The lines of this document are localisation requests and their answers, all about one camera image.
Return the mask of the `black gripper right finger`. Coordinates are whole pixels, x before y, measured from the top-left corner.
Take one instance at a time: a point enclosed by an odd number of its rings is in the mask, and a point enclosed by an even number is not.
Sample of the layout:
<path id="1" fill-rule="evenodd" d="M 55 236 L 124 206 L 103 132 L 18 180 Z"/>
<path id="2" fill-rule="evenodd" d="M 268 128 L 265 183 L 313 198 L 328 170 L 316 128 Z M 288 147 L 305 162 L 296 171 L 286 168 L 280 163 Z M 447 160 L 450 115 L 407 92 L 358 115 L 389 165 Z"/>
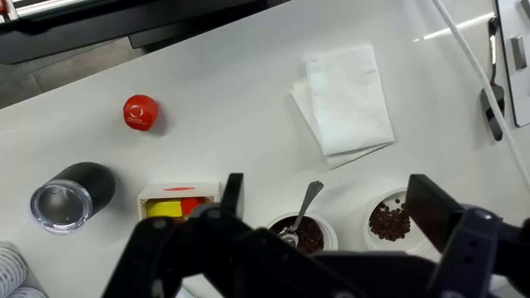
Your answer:
<path id="1" fill-rule="evenodd" d="M 530 296 L 530 223 L 459 203 L 426 173 L 411 173 L 406 203 L 412 221 L 441 253 L 427 284 L 431 298 L 487 298 L 500 274 Z"/>

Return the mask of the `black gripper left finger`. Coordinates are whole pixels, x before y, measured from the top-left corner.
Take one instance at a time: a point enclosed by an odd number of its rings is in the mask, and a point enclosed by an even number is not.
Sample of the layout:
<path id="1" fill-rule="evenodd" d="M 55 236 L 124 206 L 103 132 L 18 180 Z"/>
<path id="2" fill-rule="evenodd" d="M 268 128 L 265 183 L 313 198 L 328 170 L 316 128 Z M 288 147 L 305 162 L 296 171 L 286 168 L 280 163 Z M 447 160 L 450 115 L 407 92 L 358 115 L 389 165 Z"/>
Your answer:
<path id="1" fill-rule="evenodd" d="M 224 296 L 235 294 L 230 243 L 242 231 L 235 216 L 243 175 L 232 171 L 219 203 L 197 206 L 184 223 L 141 219 L 103 291 L 103 298 L 174 298 L 182 279 L 204 274 Z"/>

